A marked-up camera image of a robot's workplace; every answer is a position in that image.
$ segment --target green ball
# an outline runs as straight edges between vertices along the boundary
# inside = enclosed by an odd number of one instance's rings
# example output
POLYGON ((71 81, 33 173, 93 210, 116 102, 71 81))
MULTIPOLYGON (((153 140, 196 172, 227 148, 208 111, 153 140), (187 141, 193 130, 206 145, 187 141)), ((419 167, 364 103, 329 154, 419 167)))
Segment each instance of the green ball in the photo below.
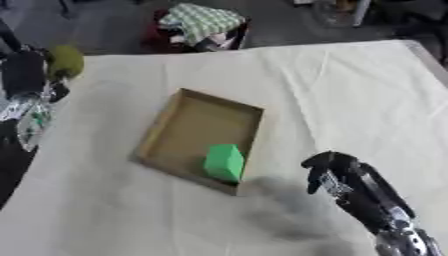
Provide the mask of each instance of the green ball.
POLYGON ((71 45, 58 45, 49 50, 53 62, 48 68, 48 76, 55 79, 56 75, 64 72, 66 78, 71 79, 79 75, 84 69, 84 57, 78 49, 71 45))

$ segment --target robotic hand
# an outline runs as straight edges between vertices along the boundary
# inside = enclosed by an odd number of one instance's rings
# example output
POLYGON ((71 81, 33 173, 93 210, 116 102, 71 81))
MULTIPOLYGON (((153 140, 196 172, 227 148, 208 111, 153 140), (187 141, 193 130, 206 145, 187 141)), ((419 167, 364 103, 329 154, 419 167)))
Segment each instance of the robotic hand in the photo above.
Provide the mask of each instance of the robotic hand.
POLYGON ((2 209, 38 151, 40 138, 51 123, 52 104, 69 93, 67 82, 82 72, 84 60, 69 45, 47 51, 22 44, 1 19, 0 39, 11 50, 0 49, 1 89, 8 101, 0 111, 2 209))
POLYGON ((302 163, 310 169, 308 193, 323 187, 344 211, 376 236, 381 256, 443 256, 436 241, 415 226, 414 211, 369 164, 324 152, 302 163))

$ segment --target wrinkled cloth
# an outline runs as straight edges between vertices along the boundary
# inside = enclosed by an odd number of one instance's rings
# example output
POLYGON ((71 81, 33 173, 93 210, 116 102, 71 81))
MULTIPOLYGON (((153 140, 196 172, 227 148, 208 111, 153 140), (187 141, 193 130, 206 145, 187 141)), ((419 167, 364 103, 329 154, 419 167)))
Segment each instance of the wrinkled cloth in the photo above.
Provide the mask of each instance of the wrinkled cloth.
POLYGON ((244 22, 244 17, 232 11, 182 3, 171 8, 159 24, 162 28, 181 29, 188 45, 195 46, 211 35, 228 32, 244 22))
POLYGON ((301 161, 375 166, 448 251, 448 91, 401 41, 192 55, 86 57, 29 172, 0 212, 14 256, 376 255, 301 161), (132 161, 170 95, 265 109, 240 197, 132 161))

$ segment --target metal robotic hand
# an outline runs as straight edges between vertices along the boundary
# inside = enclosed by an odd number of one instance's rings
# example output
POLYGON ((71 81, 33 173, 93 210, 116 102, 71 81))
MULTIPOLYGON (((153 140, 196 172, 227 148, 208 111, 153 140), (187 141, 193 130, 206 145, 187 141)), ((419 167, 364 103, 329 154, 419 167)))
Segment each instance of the metal robotic hand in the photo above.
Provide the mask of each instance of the metal robotic hand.
POLYGON ((415 226, 414 211, 369 164, 338 152, 317 154, 302 163, 310 169, 308 193, 319 187, 376 236, 381 256, 441 256, 435 240, 415 226))
POLYGON ((2 89, 9 104, 0 112, 0 125, 14 120, 18 141, 32 152, 51 122, 52 104, 69 93, 68 80, 82 71, 82 54, 68 45, 50 51, 22 45, 1 61, 2 89))

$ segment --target chair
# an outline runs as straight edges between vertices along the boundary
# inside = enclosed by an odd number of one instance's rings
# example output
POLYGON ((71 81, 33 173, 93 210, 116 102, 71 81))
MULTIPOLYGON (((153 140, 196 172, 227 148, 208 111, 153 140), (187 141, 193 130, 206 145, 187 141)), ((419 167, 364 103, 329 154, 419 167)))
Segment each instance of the chair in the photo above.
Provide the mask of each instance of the chair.
MULTIPOLYGON (((22 43, 17 39, 9 26, 0 19, 0 39, 9 47, 9 49, 13 52, 18 52, 22 48, 22 43)), ((6 56, 2 50, 0 50, 0 58, 6 56)))
MULTIPOLYGON (((414 1, 395 0, 392 2, 414 1)), ((421 34, 431 34, 435 36, 440 45, 439 61, 444 65, 448 57, 447 36, 444 32, 444 30, 448 29, 448 0, 440 0, 440 3, 443 4, 443 6, 438 8, 436 4, 433 6, 431 3, 428 3, 428 1, 425 1, 426 6, 432 8, 432 11, 439 12, 435 17, 434 15, 431 15, 433 13, 424 13, 424 10, 421 8, 416 8, 416 10, 405 10, 401 16, 401 25, 396 30, 395 35, 399 38, 409 38, 421 34)))

